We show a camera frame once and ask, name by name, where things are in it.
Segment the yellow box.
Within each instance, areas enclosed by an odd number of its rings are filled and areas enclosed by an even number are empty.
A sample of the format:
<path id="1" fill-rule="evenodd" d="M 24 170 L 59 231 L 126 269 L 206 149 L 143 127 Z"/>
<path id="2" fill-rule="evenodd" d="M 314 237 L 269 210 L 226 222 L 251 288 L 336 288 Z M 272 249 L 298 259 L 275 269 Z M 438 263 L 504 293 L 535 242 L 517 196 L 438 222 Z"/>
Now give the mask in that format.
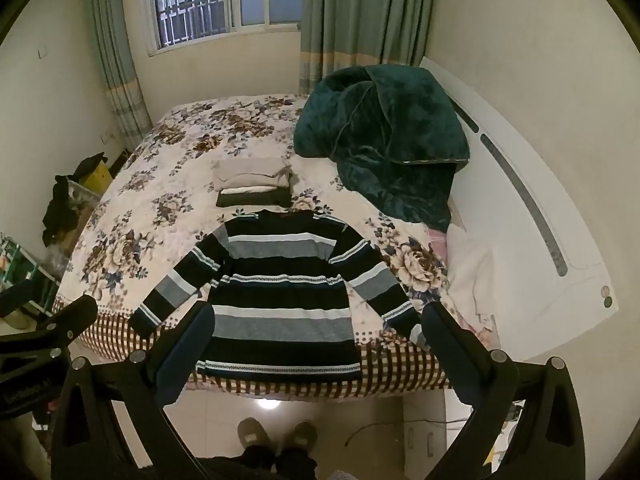
<path id="1" fill-rule="evenodd" d="M 99 162 L 91 174 L 79 180 L 79 184 L 96 195 L 102 196 L 113 182 L 105 162 Z"/>

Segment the black folded garment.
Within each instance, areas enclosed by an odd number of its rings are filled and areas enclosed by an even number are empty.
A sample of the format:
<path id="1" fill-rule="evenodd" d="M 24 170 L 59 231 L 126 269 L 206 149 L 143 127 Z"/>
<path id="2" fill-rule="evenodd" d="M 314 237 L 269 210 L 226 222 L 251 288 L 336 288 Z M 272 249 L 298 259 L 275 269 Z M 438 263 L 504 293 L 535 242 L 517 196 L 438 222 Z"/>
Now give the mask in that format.
<path id="1" fill-rule="evenodd" d="M 279 206 L 291 207 L 292 194 L 289 188 L 268 188 L 265 191 L 258 191 L 251 188 L 248 192 L 219 192 L 217 207 L 232 206 Z"/>

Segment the beige folded garment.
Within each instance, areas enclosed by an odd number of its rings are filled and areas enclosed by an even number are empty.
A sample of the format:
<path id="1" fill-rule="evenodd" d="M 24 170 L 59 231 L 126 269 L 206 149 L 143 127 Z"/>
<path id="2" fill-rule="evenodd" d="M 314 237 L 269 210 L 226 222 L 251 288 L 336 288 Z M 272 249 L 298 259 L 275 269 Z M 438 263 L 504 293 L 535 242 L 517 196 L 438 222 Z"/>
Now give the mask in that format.
<path id="1" fill-rule="evenodd" d="M 232 158 L 218 160 L 214 166 L 215 191 L 230 188 L 287 188 L 291 166 L 283 158 Z"/>

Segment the green curtain left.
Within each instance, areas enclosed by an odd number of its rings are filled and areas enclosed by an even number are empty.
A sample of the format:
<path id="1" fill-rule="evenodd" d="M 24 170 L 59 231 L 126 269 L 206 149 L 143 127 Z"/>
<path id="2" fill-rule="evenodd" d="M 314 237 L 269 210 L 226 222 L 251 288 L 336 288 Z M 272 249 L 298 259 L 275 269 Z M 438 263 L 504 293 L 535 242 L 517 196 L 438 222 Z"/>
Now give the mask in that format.
<path id="1" fill-rule="evenodd" d="M 132 57 L 122 0 L 86 0 L 89 35 L 122 144 L 134 151 L 152 129 Z"/>

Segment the green curtain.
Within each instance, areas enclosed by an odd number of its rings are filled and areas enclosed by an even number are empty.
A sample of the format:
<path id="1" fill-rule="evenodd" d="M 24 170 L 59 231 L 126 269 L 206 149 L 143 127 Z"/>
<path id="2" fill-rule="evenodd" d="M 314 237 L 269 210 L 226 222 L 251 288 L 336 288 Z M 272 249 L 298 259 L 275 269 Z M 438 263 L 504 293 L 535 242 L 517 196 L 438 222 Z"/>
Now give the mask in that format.
<path id="1" fill-rule="evenodd" d="M 152 129 L 132 57 L 122 0 L 86 0 L 89 35 L 122 144 L 134 151 Z"/>
<path id="2" fill-rule="evenodd" d="M 434 0 L 303 0 L 299 91 L 356 65 L 416 65 Z"/>

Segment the grey slipper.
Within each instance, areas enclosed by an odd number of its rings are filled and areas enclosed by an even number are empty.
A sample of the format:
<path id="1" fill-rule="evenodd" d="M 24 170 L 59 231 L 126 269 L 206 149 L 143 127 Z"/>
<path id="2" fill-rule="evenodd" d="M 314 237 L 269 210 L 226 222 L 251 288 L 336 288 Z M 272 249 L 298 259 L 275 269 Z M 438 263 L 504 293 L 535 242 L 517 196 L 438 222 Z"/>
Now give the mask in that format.
<path id="1" fill-rule="evenodd" d="M 244 450 L 249 448 L 265 448 L 273 450 L 273 442 L 259 420 L 247 417 L 239 422 L 238 438 Z"/>
<path id="2" fill-rule="evenodd" d="M 318 430 L 312 422 L 300 422 L 284 440 L 284 448 L 301 448 L 310 454 L 318 441 Z"/>

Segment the white pillow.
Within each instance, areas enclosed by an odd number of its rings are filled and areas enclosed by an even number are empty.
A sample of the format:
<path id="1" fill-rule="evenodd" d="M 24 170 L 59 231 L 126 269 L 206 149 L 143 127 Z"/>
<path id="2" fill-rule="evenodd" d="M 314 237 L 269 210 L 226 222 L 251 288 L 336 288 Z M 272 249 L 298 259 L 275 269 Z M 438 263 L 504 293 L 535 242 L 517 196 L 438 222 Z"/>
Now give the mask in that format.
<path id="1" fill-rule="evenodd" d="M 447 294 L 460 323 L 495 333 L 496 266 L 490 246 L 451 223 L 447 231 Z"/>

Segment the white bed headboard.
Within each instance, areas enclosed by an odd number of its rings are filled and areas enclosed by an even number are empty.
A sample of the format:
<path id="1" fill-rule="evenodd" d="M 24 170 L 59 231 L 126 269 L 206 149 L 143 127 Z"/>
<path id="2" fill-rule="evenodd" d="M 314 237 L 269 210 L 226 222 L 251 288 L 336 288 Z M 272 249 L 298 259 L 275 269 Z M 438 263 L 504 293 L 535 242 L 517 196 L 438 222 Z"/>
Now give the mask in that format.
<path id="1" fill-rule="evenodd" d="M 612 316 L 614 288 L 596 241 L 564 186 L 498 110 L 430 58 L 468 139 L 450 197 L 465 231 L 496 263 L 502 348 L 519 361 L 551 351 Z"/>

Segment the black grey striped sweater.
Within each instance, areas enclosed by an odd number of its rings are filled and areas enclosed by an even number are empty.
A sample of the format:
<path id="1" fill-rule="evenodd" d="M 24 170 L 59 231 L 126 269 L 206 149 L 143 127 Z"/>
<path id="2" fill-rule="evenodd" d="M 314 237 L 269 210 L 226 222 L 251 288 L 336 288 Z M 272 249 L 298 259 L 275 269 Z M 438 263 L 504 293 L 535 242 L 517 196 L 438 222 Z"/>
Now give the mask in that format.
<path id="1" fill-rule="evenodd" d="M 419 313 L 372 244 L 329 214 L 261 210 L 197 242 L 128 320 L 149 338 L 209 288 L 215 313 L 199 372 L 256 382 L 350 382 L 361 376 L 348 293 L 422 344 Z"/>

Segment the green white box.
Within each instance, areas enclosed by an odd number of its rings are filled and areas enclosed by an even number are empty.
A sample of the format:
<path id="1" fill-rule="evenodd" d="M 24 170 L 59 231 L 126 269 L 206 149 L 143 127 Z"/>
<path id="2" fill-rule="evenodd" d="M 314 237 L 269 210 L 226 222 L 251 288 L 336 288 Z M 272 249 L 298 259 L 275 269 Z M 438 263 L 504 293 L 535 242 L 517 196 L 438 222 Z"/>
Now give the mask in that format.
<path id="1" fill-rule="evenodd" d="M 60 282 L 12 237 L 1 234 L 1 317 L 24 314 L 41 321 L 52 314 Z"/>

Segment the black clothes pile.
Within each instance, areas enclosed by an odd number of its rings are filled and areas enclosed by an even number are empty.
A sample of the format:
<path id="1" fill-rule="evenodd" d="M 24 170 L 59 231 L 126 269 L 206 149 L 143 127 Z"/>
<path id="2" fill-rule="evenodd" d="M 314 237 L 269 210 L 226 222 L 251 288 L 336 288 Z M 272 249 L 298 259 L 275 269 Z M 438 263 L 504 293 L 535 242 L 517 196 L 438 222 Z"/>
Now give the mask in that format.
<path id="1" fill-rule="evenodd" d="M 56 176 L 52 198 L 42 219 L 43 245 L 56 244 L 78 227 L 80 214 L 91 204 L 96 204 L 99 195 L 79 184 L 79 180 L 91 174 L 99 162 L 107 162 L 103 152 L 82 160 L 72 174 Z"/>

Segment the floral bed blanket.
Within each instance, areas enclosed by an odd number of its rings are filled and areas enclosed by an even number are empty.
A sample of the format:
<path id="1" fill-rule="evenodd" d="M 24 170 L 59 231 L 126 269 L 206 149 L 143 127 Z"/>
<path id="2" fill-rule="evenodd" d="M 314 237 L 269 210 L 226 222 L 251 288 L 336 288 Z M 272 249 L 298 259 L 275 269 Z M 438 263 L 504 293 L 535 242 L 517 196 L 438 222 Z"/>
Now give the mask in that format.
<path id="1" fill-rule="evenodd" d="M 120 360 L 209 304 L 215 327 L 191 386 L 320 400 L 445 387 L 421 339 L 432 302 L 496 341 L 489 315 L 450 296 L 442 232 L 380 211 L 329 159 L 295 153 L 304 103 L 236 96 L 160 120 L 94 208 L 55 298 L 96 300 L 86 347 Z"/>

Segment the right grey slipper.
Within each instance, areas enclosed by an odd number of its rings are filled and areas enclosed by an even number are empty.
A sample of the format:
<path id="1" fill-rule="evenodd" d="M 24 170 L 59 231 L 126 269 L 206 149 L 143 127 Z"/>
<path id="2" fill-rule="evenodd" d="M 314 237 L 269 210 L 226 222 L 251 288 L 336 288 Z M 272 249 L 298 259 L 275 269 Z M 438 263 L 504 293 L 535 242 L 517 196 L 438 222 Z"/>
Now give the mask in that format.
<path id="1" fill-rule="evenodd" d="M 318 430 L 312 422 L 300 422 L 284 440 L 284 448 L 301 448 L 310 454 L 318 441 Z"/>

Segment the left grey slipper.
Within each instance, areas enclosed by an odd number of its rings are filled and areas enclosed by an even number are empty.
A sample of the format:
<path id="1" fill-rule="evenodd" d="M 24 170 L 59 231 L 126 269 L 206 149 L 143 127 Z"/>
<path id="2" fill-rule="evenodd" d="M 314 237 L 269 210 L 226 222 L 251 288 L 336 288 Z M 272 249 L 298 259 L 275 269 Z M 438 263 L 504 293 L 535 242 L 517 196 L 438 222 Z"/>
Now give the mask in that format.
<path id="1" fill-rule="evenodd" d="M 273 450 L 273 442 L 259 420 L 247 417 L 239 422 L 238 438 L 244 450 L 249 448 L 265 448 Z"/>

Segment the dark green plush blanket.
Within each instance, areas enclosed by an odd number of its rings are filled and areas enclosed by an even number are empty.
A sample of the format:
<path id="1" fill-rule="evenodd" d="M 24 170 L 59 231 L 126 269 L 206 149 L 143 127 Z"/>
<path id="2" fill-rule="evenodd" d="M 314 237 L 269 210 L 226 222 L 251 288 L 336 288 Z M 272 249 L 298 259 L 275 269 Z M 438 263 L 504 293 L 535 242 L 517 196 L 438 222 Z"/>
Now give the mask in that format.
<path id="1" fill-rule="evenodd" d="M 308 96 L 294 131 L 300 157 L 335 162 L 349 191 L 386 216 L 444 232 L 458 169 L 470 160 L 445 90 L 424 68 L 352 66 Z"/>

